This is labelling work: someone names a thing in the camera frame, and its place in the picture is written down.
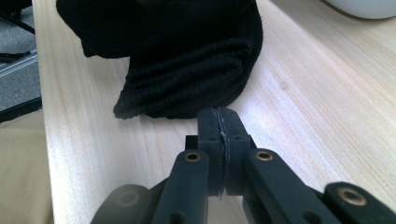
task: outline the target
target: white bowl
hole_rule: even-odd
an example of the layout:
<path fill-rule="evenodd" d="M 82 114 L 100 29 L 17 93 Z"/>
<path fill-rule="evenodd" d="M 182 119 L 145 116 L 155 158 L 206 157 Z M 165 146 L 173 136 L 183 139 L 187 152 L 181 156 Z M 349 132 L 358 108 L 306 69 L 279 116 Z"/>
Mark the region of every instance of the white bowl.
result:
<path fill-rule="evenodd" d="M 326 0 L 348 14 L 366 19 L 396 16 L 396 0 Z"/>

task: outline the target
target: light wood surface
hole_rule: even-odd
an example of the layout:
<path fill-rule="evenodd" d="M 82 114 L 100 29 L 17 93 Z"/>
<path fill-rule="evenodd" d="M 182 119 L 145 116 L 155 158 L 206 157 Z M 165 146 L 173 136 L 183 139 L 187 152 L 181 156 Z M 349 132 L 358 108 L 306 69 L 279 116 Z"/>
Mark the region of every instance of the light wood surface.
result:
<path fill-rule="evenodd" d="M 56 223 L 89 223 L 115 188 L 166 178 L 196 119 L 115 119 L 128 60 L 87 59 L 34 1 Z M 262 54 L 229 107 L 259 147 L 314 189 L 357 184 L 396 210 L 396 18 L 367 21 L 321 1 L 260 0 Z M 240 199 L 210 199 L 208 223 L 246 223 Z"/>

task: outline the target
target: folded black cloth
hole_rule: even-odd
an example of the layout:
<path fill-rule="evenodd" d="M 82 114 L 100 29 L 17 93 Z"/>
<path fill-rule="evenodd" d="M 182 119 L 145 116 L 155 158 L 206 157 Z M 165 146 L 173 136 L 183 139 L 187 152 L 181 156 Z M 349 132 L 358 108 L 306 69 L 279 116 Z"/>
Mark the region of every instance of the folded black cloth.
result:
<path fill-rule="evenodd" d="M 226 106 L 247 84 L 262 47 L 253 0 L 58 0 L 87 57 L 130 56 L 117 118 L 191 118 Z"/>

